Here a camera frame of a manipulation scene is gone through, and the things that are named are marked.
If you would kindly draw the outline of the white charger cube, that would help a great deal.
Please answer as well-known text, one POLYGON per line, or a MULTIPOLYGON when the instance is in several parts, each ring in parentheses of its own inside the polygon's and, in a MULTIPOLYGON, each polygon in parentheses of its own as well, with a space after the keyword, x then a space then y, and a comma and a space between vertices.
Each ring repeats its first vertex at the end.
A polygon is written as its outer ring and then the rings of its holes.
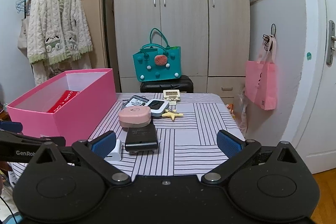
POLYGON ((114 149, 105 158, 106 161, 121 161, 122 159, 122 142, 120 139, 116 140, 114 149))

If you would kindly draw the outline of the pink cardboard storage box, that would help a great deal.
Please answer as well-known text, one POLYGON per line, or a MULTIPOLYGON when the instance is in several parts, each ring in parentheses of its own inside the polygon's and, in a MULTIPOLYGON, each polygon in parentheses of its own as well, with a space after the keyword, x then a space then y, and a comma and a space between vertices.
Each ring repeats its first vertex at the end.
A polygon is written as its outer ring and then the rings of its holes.
POLYGON ((26 92, 7 106, 22 133, 36 138, 62 136, 71 145, 88 139, 116 102, 112 69, 81 69, 60 73, 26 92), (66 90, 77 91, 55 113, 48 110, 66 90))

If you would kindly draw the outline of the pink round compact case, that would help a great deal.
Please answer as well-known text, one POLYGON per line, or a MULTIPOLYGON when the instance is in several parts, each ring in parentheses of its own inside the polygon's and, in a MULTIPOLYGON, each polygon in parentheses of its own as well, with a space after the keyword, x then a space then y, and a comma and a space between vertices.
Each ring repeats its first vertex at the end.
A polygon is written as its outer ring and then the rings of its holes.
POLYGON ((118 113, 121 127, 145 127, 151 122, 151 109, 148 106, 130 106, 123 108, 118 113))

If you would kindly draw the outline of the yellow starfish hair clip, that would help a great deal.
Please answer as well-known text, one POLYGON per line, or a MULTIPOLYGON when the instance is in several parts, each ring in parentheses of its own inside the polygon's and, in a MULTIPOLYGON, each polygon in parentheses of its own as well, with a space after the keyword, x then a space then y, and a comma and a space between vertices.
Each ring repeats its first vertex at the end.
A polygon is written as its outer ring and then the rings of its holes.
POLYGON ((170 118, 172 121, 175 118, 183 117, 183 113, 178 113, 176 110, 168 110, 166 109, 165 112, 161 115, 162 118, 170 118))

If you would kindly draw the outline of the white pocket wifi router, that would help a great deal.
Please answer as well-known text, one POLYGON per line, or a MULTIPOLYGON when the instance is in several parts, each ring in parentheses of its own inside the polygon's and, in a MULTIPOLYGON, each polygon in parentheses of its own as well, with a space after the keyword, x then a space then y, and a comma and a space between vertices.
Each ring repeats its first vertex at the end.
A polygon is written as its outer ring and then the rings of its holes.
POLYGON ((169 102, 166 100, 152 99, 149 100, 145 106, 148 106, 151 110, 152 117, 161 117, 165 113, 165 110, 169 107, 169 102))

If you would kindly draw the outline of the cream plastic clip holder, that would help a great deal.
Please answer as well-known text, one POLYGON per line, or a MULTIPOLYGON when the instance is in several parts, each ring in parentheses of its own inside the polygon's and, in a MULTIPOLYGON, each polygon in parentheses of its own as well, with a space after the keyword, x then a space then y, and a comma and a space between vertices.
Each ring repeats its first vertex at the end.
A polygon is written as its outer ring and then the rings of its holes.
POLYGON ((169 102, 170 106, 176 105, 181 100, 179 90, 163 90, 163 99, 169 102))

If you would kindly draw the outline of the striped white tablecloth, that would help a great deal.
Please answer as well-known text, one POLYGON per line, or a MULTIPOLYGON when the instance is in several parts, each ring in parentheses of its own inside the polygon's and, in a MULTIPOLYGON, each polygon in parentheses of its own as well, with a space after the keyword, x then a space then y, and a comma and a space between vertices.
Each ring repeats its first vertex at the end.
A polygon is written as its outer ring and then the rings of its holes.
MULTIPOLYGON (((117 139, 125 142, 127 130, 120 126, 118 113, 123 102, 131 96, 130 93, 116 93, 116 102, 88 140, 112 130, 117 139)), ((112 161, 111 164, 131 178, 137 175, 179 174, 201 177, 227 159, 217 146, 217 133, 220 130, 244 139, 227 107, 215 94, 182 94, 181 100, 170 109, 183 113, 183 117, 174 121, 170 118, 153 118, 159 141, 157 150, 129 153, 122 148, 121 161, 112 161)))

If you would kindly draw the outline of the pink paper shopping bag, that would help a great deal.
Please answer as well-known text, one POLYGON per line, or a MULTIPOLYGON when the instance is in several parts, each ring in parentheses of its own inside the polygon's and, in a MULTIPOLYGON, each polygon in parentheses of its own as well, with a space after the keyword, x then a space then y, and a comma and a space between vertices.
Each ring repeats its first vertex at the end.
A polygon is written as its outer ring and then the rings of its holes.
POLYGON ((276 39, 269 36, 267 50, 263 42, 255 61, 245 64, 245 96, 263 110, 274 110, 277 105, 276 39))

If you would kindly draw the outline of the canvas tote on rack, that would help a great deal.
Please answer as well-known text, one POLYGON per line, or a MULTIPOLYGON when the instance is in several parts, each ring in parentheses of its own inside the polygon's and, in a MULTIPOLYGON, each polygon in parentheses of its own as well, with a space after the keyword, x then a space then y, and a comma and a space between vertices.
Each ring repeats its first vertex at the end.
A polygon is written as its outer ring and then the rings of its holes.
POLYGON ((18 37, 17 47, 26 56, 27 55, 27 31, 29 28, 29 17, 22 20, 21 32, 18 37))

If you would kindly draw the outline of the black hard suitcase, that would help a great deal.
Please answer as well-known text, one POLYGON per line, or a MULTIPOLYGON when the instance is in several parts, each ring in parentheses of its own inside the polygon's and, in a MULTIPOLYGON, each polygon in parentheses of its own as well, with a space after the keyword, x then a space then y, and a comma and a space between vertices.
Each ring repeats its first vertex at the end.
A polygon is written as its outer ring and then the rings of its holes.
POLYGON ((162 93, 164 90, 179 90, 181 93, 193 93, 194 84, 192 80, 185 75, 178 79, 149 81, 141 83, 141 93, 162 93))

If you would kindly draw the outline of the cream knitted cardigan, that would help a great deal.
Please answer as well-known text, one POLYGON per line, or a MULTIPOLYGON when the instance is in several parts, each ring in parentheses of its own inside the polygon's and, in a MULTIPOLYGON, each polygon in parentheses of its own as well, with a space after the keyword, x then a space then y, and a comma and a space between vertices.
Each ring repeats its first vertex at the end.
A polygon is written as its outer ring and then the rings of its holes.
POLYGON ((27 58, 36 85, 71 69, 90 69, 93 44, 81 0, 31 0, 27 58))

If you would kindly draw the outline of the teal felt tote bag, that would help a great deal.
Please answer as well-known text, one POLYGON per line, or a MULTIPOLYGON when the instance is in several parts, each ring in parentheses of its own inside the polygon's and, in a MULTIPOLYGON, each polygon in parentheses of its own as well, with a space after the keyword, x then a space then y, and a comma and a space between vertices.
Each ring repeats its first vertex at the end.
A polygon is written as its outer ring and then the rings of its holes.
POLYGON ((133 62, 136 77, 142 83, 179 79, 182 76, 181 47, 169 46, 167 38, 158 28, 151 30, 149 44, 143 45, 133 55, 133 62), (153 43, 155 32, 161 36, 165 46, 153 43))

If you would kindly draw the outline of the beige wooden wardrobe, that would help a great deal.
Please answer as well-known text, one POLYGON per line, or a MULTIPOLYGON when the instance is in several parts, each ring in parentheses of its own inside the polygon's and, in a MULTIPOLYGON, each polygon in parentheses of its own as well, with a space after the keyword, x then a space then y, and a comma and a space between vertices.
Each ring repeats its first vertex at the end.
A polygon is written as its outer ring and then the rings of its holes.
POLYGON ((182 50, 182 73, 197 93, 232 103, 245 83, 249 0, 114 0, 121 90, 138 92, 133 55, 150 41, 182 50))

